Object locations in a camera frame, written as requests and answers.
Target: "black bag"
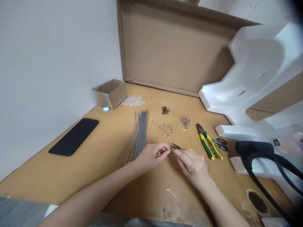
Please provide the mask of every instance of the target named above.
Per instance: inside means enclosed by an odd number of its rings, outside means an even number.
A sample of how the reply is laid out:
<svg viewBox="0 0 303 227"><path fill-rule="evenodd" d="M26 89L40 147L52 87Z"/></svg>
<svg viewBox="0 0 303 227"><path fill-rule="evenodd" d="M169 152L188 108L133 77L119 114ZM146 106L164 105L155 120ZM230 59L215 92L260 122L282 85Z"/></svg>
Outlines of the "black bag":
<svg viewBox="0 0 303 227"><path fill-rule="evenodd" d="M295 220L290 218L277 204L277 202L270 196L270 194L266 191L263 185L259 182L256 176L253 173L252 161L255 158L267 158L274 161L284 177L284 179L289 183L289 185L303 197L303 193L290 181L290 179L285 174L282 167L291 171L293 174L297 175L301 180L303 180L303 174L287 159L284 157L275 154L274 148L270 143L265 142L254 142L254 141L239 141L236 142L236 151L241 155L241 159L244 167L246 168L248 174L252 178L252 180L256 183L259 189L263 192L265 197L271 202L271 204L277 209L277 211L288 221L291 226L296 226Z"/></svg>

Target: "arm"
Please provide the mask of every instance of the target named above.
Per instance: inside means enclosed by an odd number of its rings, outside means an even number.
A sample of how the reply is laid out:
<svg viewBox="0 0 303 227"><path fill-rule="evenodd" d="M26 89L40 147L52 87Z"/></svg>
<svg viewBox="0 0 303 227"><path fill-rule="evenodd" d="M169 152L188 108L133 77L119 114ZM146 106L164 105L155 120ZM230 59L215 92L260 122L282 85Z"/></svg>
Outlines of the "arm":
<svg viewBox="0 0 303 227"><path fill-rule="evenodd" d="M208 175L202 155L187 149L173 150L173 152L184 175L199 190L208 204L218 226L250 226Z"/></svg>
<svg viewBox="0 0 303 227"><path fill-rule="evenodd" d="M123 187L154 169L169 153L169 146L164 142L146 145L136 160L67 199L39 227L87 227Z"/></svg>

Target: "black phone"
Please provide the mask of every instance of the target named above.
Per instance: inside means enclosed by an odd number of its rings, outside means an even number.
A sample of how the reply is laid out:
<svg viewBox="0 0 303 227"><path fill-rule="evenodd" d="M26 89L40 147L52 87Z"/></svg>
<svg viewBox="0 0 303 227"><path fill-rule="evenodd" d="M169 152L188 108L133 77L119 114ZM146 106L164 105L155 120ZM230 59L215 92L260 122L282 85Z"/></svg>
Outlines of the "black phone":
<svg viewBox="0 0 303 227"><path fill-rule="evenodd" d="M93 129L99 124L98 120L83 118L78 122L61 140L59 140L49 151L50 154L71 156Z"/></svg>

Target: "black strap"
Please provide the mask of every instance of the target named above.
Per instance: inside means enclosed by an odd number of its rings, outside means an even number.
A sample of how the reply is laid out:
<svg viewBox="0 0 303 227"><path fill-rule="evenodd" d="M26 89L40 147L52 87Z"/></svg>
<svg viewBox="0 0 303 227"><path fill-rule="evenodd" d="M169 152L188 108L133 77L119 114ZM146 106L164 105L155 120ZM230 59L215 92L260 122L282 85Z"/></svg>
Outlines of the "black strap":
<svg viewBox="0 0 303 227"><path fill-rule="evenodd" d="M283 158L280 155L277 154L271 154L267 152L254 152L250 153L249 155L244 155L245 158L242 158L242 162L252 178L252 180L256 183L258 188L262 191L262 193L265 195L265 197L272 203L272 205L277 209L277 211L286 219L286 221L291 224L291 226L295 226L296 223L295 221L290 218L283 210L282 208L278 205L278 203L271 197L271 195L267 192L267 190L263 187L263 185L259 182L255 174L253 173L253 168L252 168L252 161L255 158L267 158L269 160L272 160L275 162L277 165L280 173L284 177L284 179L289 183L289 185L296 191L298 192L301 196L303 193L294 185L294 183L287 177L285 174L284 170L282 167L288 169L291 171L293 174L297 175L300 179L303 180L303 174L293 165L291 164L288 160Z"/></svg>

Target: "wooden table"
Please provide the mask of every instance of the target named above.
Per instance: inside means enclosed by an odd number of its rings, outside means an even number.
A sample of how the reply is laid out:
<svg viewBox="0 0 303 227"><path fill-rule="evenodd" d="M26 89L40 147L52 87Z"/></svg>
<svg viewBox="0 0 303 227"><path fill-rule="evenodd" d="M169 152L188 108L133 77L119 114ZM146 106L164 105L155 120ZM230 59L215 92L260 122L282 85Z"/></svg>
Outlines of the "wooden table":
<svg viewBox="0 0 303 227"><path fill-rule="evenodd" d="M161 124L170 124L175 132L168 139L169 142L182 148L191 148L206 158L195 124L200 123L212 138L218 137L214 127L230 124L224 115L206 111L199 98L129 83L127 90L131 96L142 95L145 104L136 107L119 105L107 113L96 106L84 117L97 119L100 123L72 156L53 155L48 150L74 125L0 182L0 196L58 205L115 171L119 168L115 158L133 131L135 111L138 110L149 108L151 112L148 143L165 141L158 128ZM162 106L170 109L169 115L161 114ZM190 115L192 120L188 131L184 131L180 124L180 118L184 115ZM244 217L252 214L258 222L258 214L247 199L247 189L262 193L248 175L234 171L229 158L237 155L235 141L226 140L229 152L223 153L224 160L209 160L210 176ZM291 213L293 205L276 182L259 179L280 206ZM269 206L269 216L279 217L276 209L263 198ZM183 176L173 156L155 170L128 184L104 212L193 225L215 225L208 206Z"/></svg>

